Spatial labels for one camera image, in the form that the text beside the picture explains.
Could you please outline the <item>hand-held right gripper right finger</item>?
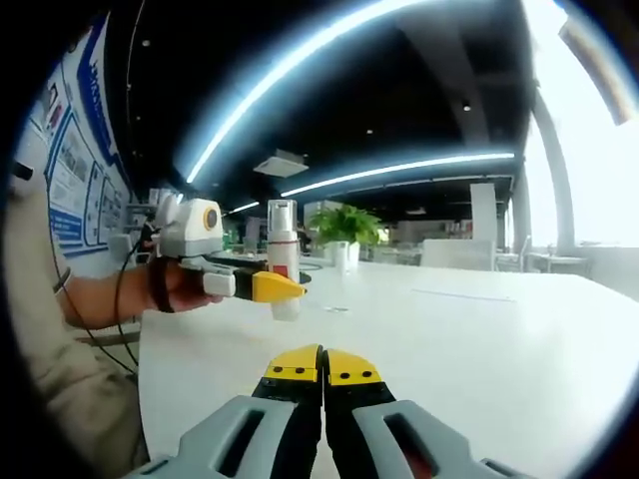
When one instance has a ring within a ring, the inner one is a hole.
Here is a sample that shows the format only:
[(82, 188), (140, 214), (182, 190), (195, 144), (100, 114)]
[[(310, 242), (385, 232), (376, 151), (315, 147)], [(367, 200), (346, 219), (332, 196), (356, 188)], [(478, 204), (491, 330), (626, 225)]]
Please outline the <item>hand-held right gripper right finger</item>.
[(364, 358), (322, 353), (325, 435), (341, 478), (524, 478), (476, 460), (468, 439), (411, 400), (398, 400)]

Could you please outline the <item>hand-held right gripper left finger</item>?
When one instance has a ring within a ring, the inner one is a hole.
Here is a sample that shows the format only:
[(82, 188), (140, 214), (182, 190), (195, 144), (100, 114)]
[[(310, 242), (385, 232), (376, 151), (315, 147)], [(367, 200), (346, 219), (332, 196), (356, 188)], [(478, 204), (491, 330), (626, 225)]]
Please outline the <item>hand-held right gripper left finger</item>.
[(238, 395), (187, 431), (175, 456), (131, 478), (309, 478), (321, 438), (322, 346), (272, 359), (251, 395)]

